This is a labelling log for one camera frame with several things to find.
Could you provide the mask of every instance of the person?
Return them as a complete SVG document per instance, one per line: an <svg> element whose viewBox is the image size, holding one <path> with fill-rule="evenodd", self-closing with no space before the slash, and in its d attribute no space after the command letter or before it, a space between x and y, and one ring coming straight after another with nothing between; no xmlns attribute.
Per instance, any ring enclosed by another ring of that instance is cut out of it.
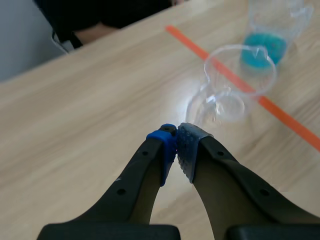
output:
<svg viewBox="0 0 320 240"><path fill-rule="evenodd" d="M184 0L34 1L59 39L70 40L74 47L79 47Z"/></svg>

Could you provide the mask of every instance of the person's arm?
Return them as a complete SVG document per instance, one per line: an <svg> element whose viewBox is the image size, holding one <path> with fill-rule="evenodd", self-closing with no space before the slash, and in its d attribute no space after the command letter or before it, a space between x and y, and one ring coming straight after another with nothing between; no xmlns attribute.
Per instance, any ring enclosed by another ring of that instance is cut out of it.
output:
<svg viewBox="0 0 320 240"><path fill-rule="evenodd" d="M99 22L95 26L86 28L84 30L75 31L74 34L82 44L88 44L103 36L109 35L116 30L118 29L103 25L101 22Z"/></svg>

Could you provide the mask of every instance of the black shirt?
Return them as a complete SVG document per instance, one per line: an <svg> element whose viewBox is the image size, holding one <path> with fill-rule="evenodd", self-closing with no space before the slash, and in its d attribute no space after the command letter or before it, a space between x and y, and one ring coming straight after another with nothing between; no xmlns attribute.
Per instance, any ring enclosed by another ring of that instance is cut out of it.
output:
<svg viewBox="0 0 320 240"><path fill-rule="evenodd" d="M171 0L34 0L56 32L72 33L101 22L123 28L169 8Z"/></svg>

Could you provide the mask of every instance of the wooden table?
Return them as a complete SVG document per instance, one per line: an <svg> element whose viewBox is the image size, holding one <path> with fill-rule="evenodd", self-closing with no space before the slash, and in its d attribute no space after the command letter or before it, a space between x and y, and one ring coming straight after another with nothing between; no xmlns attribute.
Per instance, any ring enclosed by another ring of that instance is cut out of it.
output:
<svg viewBox="0 0 320 240"><path fill-rule="evenodd" d="M279 67L268 98L320 136L320 4ZM240 43L245 0L192 0L0 85L0 239L36 239L47 223L87 210L146 135L179 125L204 80L203 60L170 35L174 25L207 52ZM320 216L320 153L257 106L212 129L239 162ZM213 239L205 209L177 161L152 223L183 239Z"/></svg>

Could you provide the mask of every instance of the blue gripper pad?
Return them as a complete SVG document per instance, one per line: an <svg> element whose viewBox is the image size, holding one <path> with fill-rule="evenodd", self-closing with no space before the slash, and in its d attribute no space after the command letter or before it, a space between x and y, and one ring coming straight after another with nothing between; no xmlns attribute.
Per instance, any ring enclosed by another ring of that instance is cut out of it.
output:
<svg viewBox="0 0 320 240"><path fill-rule="evenodd" d="M166 127L174 128L174 131L177 130L175 125L172 124L164 124L161 128L167 130ZM177 134L171 135L170 132L161 130L156 130L146 136L146 139L158 139L163 142L163 166L162 166L162 179L161 179L161 187L163 187L166 183L166 179L168 177L170 168L172 163L174 162L177 154Z"/></svg>
<svg viewBox="0 0 320 240"><path fill-rule="evenodd" d="M182 171L193 182L198 144L201 139L212 136L191 123L181 123L177 130L178 161Z"/></svg>

